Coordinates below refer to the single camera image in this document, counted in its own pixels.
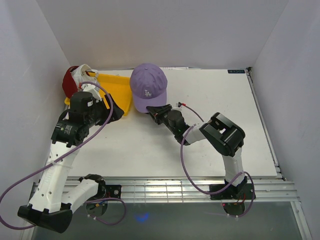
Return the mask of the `purple visor cap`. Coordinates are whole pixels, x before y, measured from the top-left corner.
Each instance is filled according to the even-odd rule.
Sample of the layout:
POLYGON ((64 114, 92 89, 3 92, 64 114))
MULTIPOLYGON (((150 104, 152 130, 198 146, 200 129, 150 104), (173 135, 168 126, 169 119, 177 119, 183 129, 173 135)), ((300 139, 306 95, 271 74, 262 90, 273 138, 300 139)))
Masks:
POLYGON ((147 107, 167 104, 168 80, 158 66, 142 63, 134 68, 129 80, 135 109, 147 113, 147 107))

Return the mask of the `white baseball cap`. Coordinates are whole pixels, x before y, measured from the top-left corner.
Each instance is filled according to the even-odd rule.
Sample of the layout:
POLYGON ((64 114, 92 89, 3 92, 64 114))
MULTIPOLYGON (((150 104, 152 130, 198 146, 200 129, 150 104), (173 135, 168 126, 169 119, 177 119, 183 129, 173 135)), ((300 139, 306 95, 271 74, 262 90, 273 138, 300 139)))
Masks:
POLYGON ((80 83, 83 82, 98 82, 99 72, 96 69, 92 69, 87 64, 82 64, 75 68, 71 72, 71 76, 75 82, 76 87, 80 87, 80 83))

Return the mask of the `red baseball cap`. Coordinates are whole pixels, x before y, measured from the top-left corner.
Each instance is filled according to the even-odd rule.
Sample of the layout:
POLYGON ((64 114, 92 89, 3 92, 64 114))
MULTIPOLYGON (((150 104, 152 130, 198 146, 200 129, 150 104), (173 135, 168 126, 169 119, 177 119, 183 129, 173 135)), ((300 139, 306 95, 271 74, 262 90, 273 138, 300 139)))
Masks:
POLYGON ((71 66, 67 69, 63 81, 62 81, 62 89, 65 93, 67 98, 71 98, 74 93, 78 91, 78 85, 76 84, 72 73, 78 68, 79 66, 71 66))

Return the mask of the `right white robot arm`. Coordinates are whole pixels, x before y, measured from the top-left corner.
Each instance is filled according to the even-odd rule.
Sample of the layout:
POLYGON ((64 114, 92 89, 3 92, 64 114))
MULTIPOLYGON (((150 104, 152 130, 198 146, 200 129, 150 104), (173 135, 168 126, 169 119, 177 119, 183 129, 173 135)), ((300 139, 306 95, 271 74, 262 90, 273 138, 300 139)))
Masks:
POLYGON ((146 109, 154 122, 157 125, 164 124, 180 144, 180 160, 183 171, 199 192, 212 196, 226 191, 226 194, 232 199, 237 199, 244 193, 244 186, 247 184, 248 178, 242 164, 242 147, 246 137, 242 128, 219 112, 215 113, 208 121, 188 125, 182 112, 170 104, 147 106, 146 109), (183 147, 202 140, 207 140, 223 159, 225 185, 216 191, 200 189, 192 181, 184 163, 183 147))

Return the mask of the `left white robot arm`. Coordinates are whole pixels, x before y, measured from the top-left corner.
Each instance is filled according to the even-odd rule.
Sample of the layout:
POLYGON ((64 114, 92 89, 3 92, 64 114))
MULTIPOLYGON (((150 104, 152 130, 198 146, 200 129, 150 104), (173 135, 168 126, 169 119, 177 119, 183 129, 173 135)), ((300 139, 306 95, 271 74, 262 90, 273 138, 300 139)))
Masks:
POLYGON ((97 99, 90 92, 76 92, 70 99, 69 109, 59 117, 51 136, 47 164, 41 169, 42 177, 28 204, 19 207, 17 215, 34 226, 63 233, 69 227, 74 212, 83 204, 91 209, 102 207, 106 212, 108 201, 120 201, 119 194, 106 185, 98 174, 88 174, 79 184, 64 194, 66 180, 80 148, 91 140, 90 128, 103 128, 119 120, 124 111, 112 96, 97 99))

